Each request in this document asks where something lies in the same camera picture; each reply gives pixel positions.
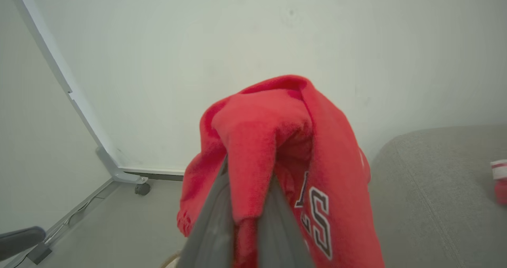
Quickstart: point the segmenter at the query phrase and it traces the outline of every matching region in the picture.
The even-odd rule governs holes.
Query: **whiteboard leg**
[[[142,177],[134,174],[123,172],[112,160],[111,156],[105,151],[103,147],[98,147],[95,151],[100,160],[104,163],[105,167],[111,174],[112,179],[118,182],[144,184],[148,180],[147,177]]]

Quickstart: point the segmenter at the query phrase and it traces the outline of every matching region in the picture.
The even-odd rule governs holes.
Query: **red and white object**
[[[178,228],[188,236],[228,155],[235,268],[257,267],[257,218],[274,173],[315,266],[383,268],[370,167],[345,115],[306,78],[260,82],[213,104],[201,153],[183,178]]]
[[[507,160],[497,160],[491,163],[493,179],[495,180],[496,201],[507,205]]]

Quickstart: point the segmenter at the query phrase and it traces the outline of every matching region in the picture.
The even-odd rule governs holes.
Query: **whiteboard frame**
[[[65,91],[65,94],[71,101],[81,120],[83,120],[83,123],[92,135],[98,147],[104,147],[116,166],[125,172],[183,176],[183,173],[185,172],[183,169],[128,167],[118,163],[119,158],[116,155],[116,150],[113,150],[114,146],[112,141],[98,121],[96,114],[92,110],[91,104],[79,88],[71,68],[58,48],[55,38],[49,31],[44,18],[40,14],[35,0],[20,1],[27,11],[28,19],[33,22],[33,26],[36,32],[38,32],[38,34],[32,33],[34,39],[38,42],[38,48],[43,53],[49,67],[58,80],[58,83]]]

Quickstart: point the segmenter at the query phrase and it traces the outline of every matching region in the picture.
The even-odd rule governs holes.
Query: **whiteboard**
[[[23,1],[131,172],[182,174],[207,107],[283,74],[344,111],[369,158],[408,131],[507,122],[507,0]]]

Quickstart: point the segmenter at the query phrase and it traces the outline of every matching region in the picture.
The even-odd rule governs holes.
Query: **gray couch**
[[[387,268],[507,268],[507,207],[490,161],[507,159],[507,125],[416,131],[372,163],[375,228]]]

